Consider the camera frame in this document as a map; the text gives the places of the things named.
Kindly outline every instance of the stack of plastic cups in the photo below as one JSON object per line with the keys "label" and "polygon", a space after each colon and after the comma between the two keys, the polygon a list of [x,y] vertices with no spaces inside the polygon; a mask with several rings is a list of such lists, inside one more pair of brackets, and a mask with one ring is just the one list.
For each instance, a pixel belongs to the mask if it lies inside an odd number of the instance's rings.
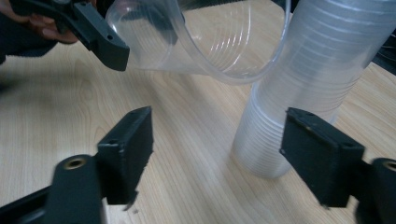
{"label": "stack of plastic cups", "polygon": [[301,0],[284,51],[252,88],[233,153],[252,173],[285,174],[278,152],[286,110],[334,122],[336,110],[396,27],[396,0]]}

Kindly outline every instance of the wood grain surface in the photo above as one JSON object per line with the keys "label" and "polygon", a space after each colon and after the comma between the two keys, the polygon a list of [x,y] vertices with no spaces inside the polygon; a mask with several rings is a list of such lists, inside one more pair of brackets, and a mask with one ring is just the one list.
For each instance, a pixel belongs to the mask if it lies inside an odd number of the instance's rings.
{"label": "wood grain surface", "polygon": [[[108,207],[109,223],[354,223],[354,199],[327,210],[293,170],[262,179],[238,165],[231,147],[249,85],[115,72],[79,43],[9,57],[0,83],[0,206],[49,185],[59,161],[93,155],[127,112],[151,105],[154,153],[138,198],[127,212]],[[396,159],[395,99],[396,77],[370,64],[339,109],[336,126],[367,146],[367,161]]]}

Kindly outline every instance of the black mechanical part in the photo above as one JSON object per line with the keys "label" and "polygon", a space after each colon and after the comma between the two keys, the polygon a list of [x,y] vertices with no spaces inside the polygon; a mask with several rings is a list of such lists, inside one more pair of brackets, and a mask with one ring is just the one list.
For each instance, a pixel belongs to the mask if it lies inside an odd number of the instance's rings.
{"label": "black mechanical part", "polygon": [[111,204],[134,203],[135,188],[152,153],[151,125],[150,107],[128,113],[100,141],[94,157],[61,161],[49,187],[1,207],[0,223],[106,223],[103,198]]}
{"label": "black mechanical part", "polygon": [[320,204],[346,207],[358,201],[360,224],[396,223],[396,161],[364,162],[364,146],[318,116],[289,108],[280,153]]}
{"label": "black mechanical part", "polygon": [[10,0],[21,16],[32,13],[56,20],[58,30],[69,29],[107,67],[125,71],[129,47],[108,26],[104,18],[83,0]]}

